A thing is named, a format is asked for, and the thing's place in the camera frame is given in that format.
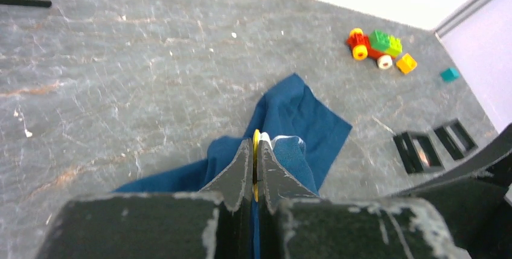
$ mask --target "blue cloth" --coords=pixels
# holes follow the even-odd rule
[[[259,129],[267,132],[270,138],[286,135],[304,140],[306,165],[286,168],[299,181],[311,178],[303,175],[310,173],[313,182],[303,184],[317,193],[351,128],[318,101],[304,81],[293,74],[263,95],[242,138],[223,136],[210,144],[206,159],[133,181],[115,191],[198,191],[231,163],[242,140],[252,138],[254,131]]]

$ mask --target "gray marble floor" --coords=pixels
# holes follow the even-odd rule
[[[458,117],[480,146],[496,135],[465,81],[440,79],[453,63],[416,28],[312,0],[52,1],[0,6],[0,258],[32,257],[70,197],[241,135],[262,93],[293,72],[354,126],[321,188],[333,200],[431,177],[405,173],[387,127]],[[344,42],[354,27],[401,37],[418,68],[355,61]]]

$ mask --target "black plastic frame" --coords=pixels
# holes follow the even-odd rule
[[[434,173],[444,170],[441,159],[426,133],[403,132],[393,137],[393,140],[397,146],[405,171],[407,171],[408,174]],[[421,145],[429,165],[423,162],[420,152],[414,145],[415,140]]]
[[[453,130],[456,135],[456,139],[458,139],[466,149],[460,149],[459,145],[455,142],[455,138],[448,132],[448,128]],[[434,129],[434,133],[454,160],[465,158],[478,148],[478,145],[476,145],[473,138],[469,133],[467,133],[466,129],[458,119],[437,127]]]

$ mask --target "lego toy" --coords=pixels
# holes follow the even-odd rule
[[[461,74],[455,68],[448,68],[446,71],[441,73],[441,77],[447,83],[457,80]]]
[[[377,60],[380,69],[389,69],[393,66],[393,59],[402,53],[400,39],[373,31],[369,36],[364,35],[360,28],[355,28],[348,35],[347,44],[352,49],[352,56],[356,60],[370,57]]]
[[[393,137],[393,140],[408,174],[433,173],[444,170],[427,134],[403,132]]]
[[[409,72],[414,70],[414,68],[416,68],[417,65],[418,63],[409,54],[403,55],[403,57],[397,61],[398,69],[400,69],[401,72],[404,74],[408,74]]]
[[[465,158],[478,148],[458,119],[437,127],[434,133],[454,160]]]

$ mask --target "lavender wall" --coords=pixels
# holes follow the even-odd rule
[[[443,44],[501,132],[512,123],[512,0],[492,0]]]

